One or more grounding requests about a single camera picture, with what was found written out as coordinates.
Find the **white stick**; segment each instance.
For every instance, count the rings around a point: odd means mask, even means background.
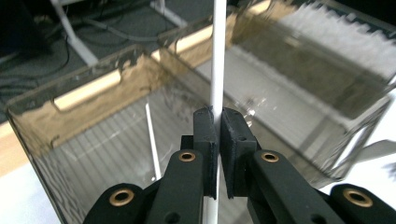
[[[225,24],[226,24],[227,0],[216,0],[213,17],[213,59],[212,59],[212,82],[210,104],[213,105],[213,116],[216,131],[220,134],[221,111],[223,102],[223,79],[224,79],[224,50],[225,50]],[[206,223],[217,224],[219,213],[219,166],[218,157],[218,176],[216,200],[207,201]]]
[[[149,142],[151,144],[152,160],[154,162],[155,179],[161,179],[161,168],[158,160],[157,145],[155,144],[154,130],[152,129],[151,113],[149,112],[149,103],[146,103],[146,115],[148,117],[148,134]]]

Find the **white rod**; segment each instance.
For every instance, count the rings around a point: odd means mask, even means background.
[[[213,106],[213,117],[215,128],[220,136],[221,111],[223,103],[223,82],[224,82],[224,50],[225,50],[225,24],[226,24],[227,0],[215,0],[213,17],[213,58],[212,58],[212,81],[210,104]],[[216,200],[209,199],[206,210],[206,223],[217,224],[219,213],[219,166],[218,157],[218,176]]]
[[[146,115],[148,117],[148,134],[149,142],[151,144],[152,160],[154,162],[155,179],[161,179],[161,168],[158,160],[157,145],[155,144],[154,130],[152,129],[151,113],[149,112],[149,103],[146,103]]]

